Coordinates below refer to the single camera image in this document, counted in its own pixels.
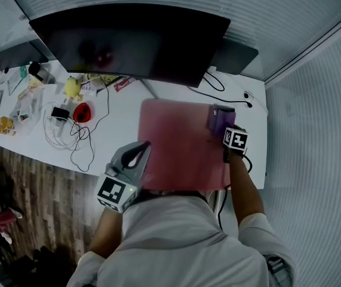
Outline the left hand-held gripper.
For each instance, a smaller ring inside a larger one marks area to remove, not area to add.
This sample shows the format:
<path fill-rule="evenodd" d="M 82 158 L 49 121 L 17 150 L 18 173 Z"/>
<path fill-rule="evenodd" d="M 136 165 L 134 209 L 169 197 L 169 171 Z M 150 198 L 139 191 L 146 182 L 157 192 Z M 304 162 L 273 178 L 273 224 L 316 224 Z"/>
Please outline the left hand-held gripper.
<path fill-rule="evenodd" d="M 151 154 L 149 141 L 137 141 L 120 147 L 105 173 L 98 178 L 96 199 L 99 203 L 118 213 L 124 213 L 142 189 L 140 179 Z M 126 169 L 127 174 L 119 169 Z"/>

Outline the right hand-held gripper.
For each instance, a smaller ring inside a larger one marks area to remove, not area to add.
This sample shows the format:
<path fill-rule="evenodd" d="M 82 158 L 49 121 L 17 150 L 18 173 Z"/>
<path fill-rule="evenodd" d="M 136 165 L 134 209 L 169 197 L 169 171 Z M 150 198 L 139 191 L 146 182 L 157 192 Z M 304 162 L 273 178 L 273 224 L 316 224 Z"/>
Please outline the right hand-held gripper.
<path fill-rule="evenodd" d="M 234 127 L 227 127 L 223 137 L 223 161 L 229 162 L 229 153 L 244 157 L 247 150 L 248 133 L 245 129 L 234 125 Z"/>

